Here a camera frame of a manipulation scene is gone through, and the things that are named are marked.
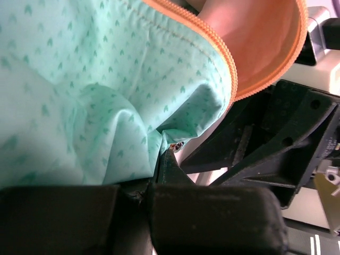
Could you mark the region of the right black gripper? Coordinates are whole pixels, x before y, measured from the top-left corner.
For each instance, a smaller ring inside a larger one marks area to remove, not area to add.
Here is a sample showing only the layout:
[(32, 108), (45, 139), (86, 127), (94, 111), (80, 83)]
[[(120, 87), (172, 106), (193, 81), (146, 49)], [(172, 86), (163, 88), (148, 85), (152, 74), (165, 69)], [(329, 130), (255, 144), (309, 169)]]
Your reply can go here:
[(235, 102), (182, 169), (227, 168), (214, 185), (263, 186), (288, 207), (322, 160), (338, 158), (337, 96), (279, 81)]

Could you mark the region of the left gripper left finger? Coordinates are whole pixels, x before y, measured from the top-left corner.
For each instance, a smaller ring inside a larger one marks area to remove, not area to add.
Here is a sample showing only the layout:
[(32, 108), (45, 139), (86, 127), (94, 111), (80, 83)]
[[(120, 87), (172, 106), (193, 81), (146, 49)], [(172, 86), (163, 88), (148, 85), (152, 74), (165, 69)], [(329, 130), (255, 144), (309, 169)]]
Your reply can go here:
[(1, 254), (152, 254), (138, 203), (119, 186), (1, 191)]

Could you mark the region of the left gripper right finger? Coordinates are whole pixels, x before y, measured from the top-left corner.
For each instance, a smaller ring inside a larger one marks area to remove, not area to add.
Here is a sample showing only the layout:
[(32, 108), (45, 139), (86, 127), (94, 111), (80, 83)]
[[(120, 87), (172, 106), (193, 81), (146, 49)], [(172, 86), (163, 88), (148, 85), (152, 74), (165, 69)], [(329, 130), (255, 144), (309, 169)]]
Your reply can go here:
[(196, 185), (173, 151), (148, 188), (148, 219), (158, 254), (285, 254), (287, 228), (266, 188)]

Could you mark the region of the orange and teal gradient jacket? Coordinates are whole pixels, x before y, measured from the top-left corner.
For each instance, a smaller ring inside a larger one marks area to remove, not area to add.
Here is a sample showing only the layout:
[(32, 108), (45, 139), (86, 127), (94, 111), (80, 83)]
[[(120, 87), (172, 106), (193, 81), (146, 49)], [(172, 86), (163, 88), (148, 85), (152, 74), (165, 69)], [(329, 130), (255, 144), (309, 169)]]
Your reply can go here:
[(1, 1), (1, 188), (149, 178), (278, 80), (305, 1)]

